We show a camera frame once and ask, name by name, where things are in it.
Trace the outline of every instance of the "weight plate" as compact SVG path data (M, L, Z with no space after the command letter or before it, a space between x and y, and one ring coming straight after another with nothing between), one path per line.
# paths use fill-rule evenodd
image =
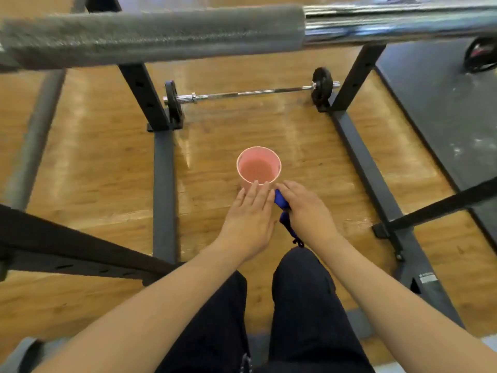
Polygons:
M325 67L317 68L312 75L312 81L316 88L312 91L311 97L317 107L327 105L328 99L333 93L333 78Z
M165 82L165 95L167 97L167 108L169 109L169 118L173 124L172 129L182 128L183 111L181 104L178 102L178 93L174 81Z
M464 68L470 73L497 68L497 40L476 38L464 54Z

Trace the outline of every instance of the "gray foam padding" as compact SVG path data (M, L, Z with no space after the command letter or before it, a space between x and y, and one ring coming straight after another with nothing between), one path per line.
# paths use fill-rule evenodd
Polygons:
M24 69L90 67L301 49L301 5L5 20L3 49Z

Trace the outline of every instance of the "thigh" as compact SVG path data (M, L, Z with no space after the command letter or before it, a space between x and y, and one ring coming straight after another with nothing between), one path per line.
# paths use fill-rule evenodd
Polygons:
M246 280L235 272L204 304L156 373L238 372L248 353L244 314Z
M309 249L294 248L273 277L270 361L360 361L373 371L335 293L332 277Z

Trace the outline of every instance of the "label sticker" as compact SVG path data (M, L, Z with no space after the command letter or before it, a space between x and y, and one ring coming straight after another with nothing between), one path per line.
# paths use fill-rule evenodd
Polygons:
M419 280L421 281L421 284L426 284L427 282L436 282L438 281L438 278L433 272L427 272L419 275Z

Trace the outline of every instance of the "barbell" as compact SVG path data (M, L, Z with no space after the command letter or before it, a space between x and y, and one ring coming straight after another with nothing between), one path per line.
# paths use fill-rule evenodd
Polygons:
M333 89L337 87L340 87L340 82L333 81L330 71L324 67L317 68L313 73L311 84L303 87L285 87L279 89L205 95L196 95L195 93L191 93L191 95L178 95L176 91L176 84L174 83L174 81L166 81L166 96L164 97L164 105L168 107L169 116L171 119L181 121L183 119L183 111L181 109L181 105L186 103L196 104L198 101L201 100L205 101L213 99L238 98L248 95L290 93L295 91L310 90L311 98L314 105L322 106L332 96Z

